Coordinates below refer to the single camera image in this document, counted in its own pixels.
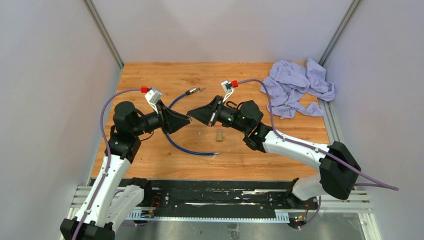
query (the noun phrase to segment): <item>wire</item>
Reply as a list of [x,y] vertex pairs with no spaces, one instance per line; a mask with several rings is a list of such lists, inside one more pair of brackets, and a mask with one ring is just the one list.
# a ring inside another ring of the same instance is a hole
[[305,203],[306,203],[306,212],[305,212],[305,214],[303,215],[303,218],[305,219],[305,221],[306,221],[306,217],[307,217],[307,215],[308,215],[308,212],[309,212],[309,202],[308,201],[305,201]]
[[[159,209],[159,206],[161,205],[161,197],[160,196],[154,196],[154,198],[151,199],[151,205],[150,208],[153,207],[153,205],[155,204],[155,199],[157,199],[157,206],[156,206],[156,210]],[[149,214],[150,216],[152,215],[153,211],[149,210]]]
[[[174,104],[176,103],[176,102],[178,102],[180,99],[182,99],[182,98],[184,98],[185,96],[187,96],[187,94],[186,93],[184,93],[184,94],[182,94],[181,96],[179,96],[179,97],[177,97],[170,105],[169,105],[169,107],[168,107],[168,109],[171,109],[173,106],[174,106]],[[188,149],[185,149],[185,148],[183,148],[183,147],[181,147],[181,146],[179,146],[178,144],[176,144],[172,139],[171,139],[171,137],[169,136],[169,134],[166,134],[165,135],[166,136],[166,139],[168,139],[168,141],[174,146],[174,147],[176,147],[177,149],[179,149],[179,150],[181,150],[181,151],[183,151],[183,152],[185,152],[185,153],[188,153],[188,154],[193,154],[193,155],[199,155],[199,156],[213,156],[213,155],[217,155],[217,154],[220,154],[220,152],[200,152],[200,151],[191,151],[191,150],[188,150]]]
[[111,96],[111,97],[110,97],[110,98],[106,101],[106,103],[104,104],[103,108],[101,109],[101,113],[100,113],[100,130],[101,130],[101,135],[103,136],[103,140],[104,140],[104,142],[106,143],[106,151],[107,151],[107,162],[106,162],[106,167],[105,167],[105,169],[104,169],[104,173],[101,175],[100,181],[98,182],[97,187],[95,188],[95,190],[94,190],[94,192],[93,192],[93,195],[92,195],[92,197],[91,197],[90,201],[88,202],[88,205],[87,205],[86,210],[84,211],[84,214],[82,215],[81,219],[79,220],[78,225],[76,226],[75,231],[73,232],[72,240],[76,240],[76,239],[77,239],[78,232],[80,231],[81,226],[82,226],[82,225],[83,225],[83,223],[84,223],[84,220],[87,218],[87,215],[88,215],[88,212],[87,212],[87,211],[91,210],[92,205],[93,205],[93,203],[94,203],[94,201],[95,201],[95,199],[96,199],[96,197],[97,197],[97,194],[99,193],[100,187],[102,186],[103,181],[105,180],[106,175],[108,174],[109,167],[110,167],[110,165],[111,165],[111,147],[110,147],[110,146],[109,146],[109,144],[108,144],[108,137],[106,137],[106,133],[105,133],[105,126],[104,126],[104,124],[103,124],[103,118],[104,118],[104,115],[105,115],[106,108],[108,107],[109,103],[110,103],[110,102],[111,102],[111,101],[112,101],[112,100],[113,100],[116,96],[119,96],[119,95],[121,95],[121,94],[128,93],[128,92],[133,92],[133,91],[140,91],[140,88],[130,88],[130,89],[123,90],[123,91],[120,91],[120,92],[118,92],[118,93],[114,94],[113,96]]
[[371,176],[369,176],[369,175],[367,175],[367,174],[365,174],[365,173],[363,173],[363,172],[359,171],[358,169],[356,169],[356,168],[354,168],[353,166],[349,165],[347,162],[345,162],[345,161],[341,160],[339,157],[337,157],[337,156],[335,156],[335,155],[333,155],[333,154],[331,154],[331,153],[329,153],[329,152],[327,152],[327,151],[324,151],[324,150],[322,150],[322,149],[320,149],[320,148],[318,148],[318,147],[315,147],[315,146],[309,145],[309,144],[304,143],[304,142],[301,142],[301,141],[296,141],[296,140],[290,139],[290,138],[288,138],[288,137],[283,137],[283,136],[282,136],[282,135],[281,135],[281,134],[277,131],[276,126],[275,126],[275,124],[274,124],[273,108],[272,108],[272,106],[271,106],[271,96],[270,96],[270,94],[269,94],[269,92],[268,92],[267,86],[265,86],[265,84],[264,84],[261,80],[258,80],[258,79],[247,79],[247,80],[239,81],[239,82],[238,82],[238,84],[240,85],[240,84],[244,84],[244,83],[248,83],[248,82],[258,82],[258,83],[260,83],[260,84],[262,85],[262,87],[265,89],[265,93],[266,93],[266,96],[267,96],[267,98],[268,98],[268,103],[269,103],[269,112],[270,112],[270,115],[271,115],[271,126],[272,126],[272,130],[273,130],[273,132],[275,133],[275,135],[277,135],[279,138],[284,139],[284,140],[285,140],[285,141],[287,141],[287,142],[290,142],[290,143],[293,143],[293,144],[297,144],[297,145],[301,145],[301,146],[303,146],[303,147],[305,147],[305,148],[312,149],[312,150],[314,150],[314,151],[318,151],[318,152],[320,152],[320,153],[322,153],[322,154],[325,154],[325,155],[327,155],[328,157],[332,158],[333,160],[335,160],[335,161],[339,162],[340,164],[342,164],[342,165],[343,165],[343,166],[345,166],[346,168],[348,168],[348,169],[352,170],[354,173],[358,174],[359,176],[362,176],[362,177],[364,177],[365,179],[367,179],[367,180],[369,180],[369,181],[371,181],[371,182],[375,183],[375,184],[369,184],[369,183],[357,183],[357,184],[356,184],[357,186],[358,186],[358,185],[360,185],[360,186],[365,186],[365,185],[363,185],[363,184],[367,184],[367,186],[379,187],[379,188],[391,189],[391,190],[394,190],[394,191],[399,191],[399,188],[398,188],[398,187],[396,187],[396,186],[392,186],[392,185],[389,185],[389,184],[384,183],[384,182],[381,182],[381,181],[379,181],[379,180],[377,180],[377,179],[375,179],[375,178],[373,178],[373,177],[371,177]]
[[116,191],[115,192],[115,194],[113,195],[113,197],[115,197],[117,194],[119,194],[119,193],[123,193],[125,190],[118,190],[118,191]]
[[153,136],[153,134],[155,134],[155,130],[153,130],[151,132],[150,136],[146,137],[145,139],[141,139],[140,142],[143,142],[143,141],[146,141],[146,140],[150,139]]
[[225,101],[225,105],[229,108],[232,108],[232,109],[235,109],[236,106],[237,106],[237,104],[233,101]]
[[303,226],[300,227],[300,229],[303,229],[306,226],[308,226],[309,223],[312,222],[317,217],[318,212],[320,211],[320,209],[321,209],[321,196],[319,196],[319,198],[318,198],[318,206],[316,207],[316,212],[313,214],[313,216],[310,218],[309,221],[307,221]]
[[183,93],[181,96],[175,98],[175,100],[171,102],[168,108],[171,109],[174,106],[174,104],[176,104],[180,99],[184,98],[185,96],[187,96],[187,94]]
[[236,110],[239,110],[240,106],[241,106],[242,104],[244,104],[244,103],[245,103],[245,101],[240,102],[240,103],[237,105]]

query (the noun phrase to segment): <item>padlock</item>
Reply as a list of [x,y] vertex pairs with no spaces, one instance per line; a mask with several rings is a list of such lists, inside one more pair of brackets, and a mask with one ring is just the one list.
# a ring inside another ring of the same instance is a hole
[[222,142],[223,140],[224,140],[223,129],[222,128],[218,128],[216,130],[216,141],[217,142]]

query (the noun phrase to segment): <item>red connector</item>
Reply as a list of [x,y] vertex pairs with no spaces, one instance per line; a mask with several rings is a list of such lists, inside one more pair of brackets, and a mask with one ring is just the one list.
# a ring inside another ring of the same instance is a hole
[[231,82],[231,86],[233,88],[237,88],[239,86],[239,82],[237,80],[234,80],[234,81]]
[[147,93],[148,91],[149,91],[149,89],[148,89],[146,86],[142,86],[142,87],[141,87],[141,92],[142,92],[143,94]]

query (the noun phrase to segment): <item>red wire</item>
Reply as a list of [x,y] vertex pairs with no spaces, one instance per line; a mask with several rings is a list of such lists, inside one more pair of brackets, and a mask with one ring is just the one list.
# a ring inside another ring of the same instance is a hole
[[153,204],[155,204],[155,199],[154,199],[154,198],[152,198],[152,199],[151,199],[151,205],[150,205],[150,208],[152,208],[152,207],[153,207]]
[[154,196],[154,198],[155,198],[155,199],[158,199],[158,200],[157,200],[157,207],[156,207],[156,210],[158,210],[159,206],[161,205],[161,197],[160,197],[160,196]]
[[305,218],[305,220],[306,220],[306,215],[308,214],[308,212],[309,212],[309,203],[307,202],[307,201],[305,201],[305,203],[306,203],[306,212],[305,212],[305,214],[303,215],[303,217]]

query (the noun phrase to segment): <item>white bracket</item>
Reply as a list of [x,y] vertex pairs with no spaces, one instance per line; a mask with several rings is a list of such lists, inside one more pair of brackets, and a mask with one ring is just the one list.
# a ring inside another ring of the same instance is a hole
[[306,178],[299,178],[293,186],[293,194],[302,201],[315,196],[326,195],[327,192],[323,189],[320,180],[321,175],[319,173]]
[[147,100],[147,103],[153,108],[153,110],[158,114],[158,108],[156,107],[156,104],[162,97],[162,92],[157,89],[156,87],[152,87],[145,95],[144,97]]
[[225,92],[224,99],[222,100],[223,103],[225,103],[225,101],[231,96],[231,94],[234,93],[234,87],[232,87],[232,86],[227,87],[228,84],[231,85],[231,82],[228,81],[228,79],[221,82],[221,86],[222,86],[222,88],[224,89],[224,92]]
[[145,191],[137,185],[129,185],[125,187],[119,198],[112,203],[109,208],[106,222],[112,222],[112,230],[117,231],[119,226],[133,210],[134,206],[141,203],[144,199]]

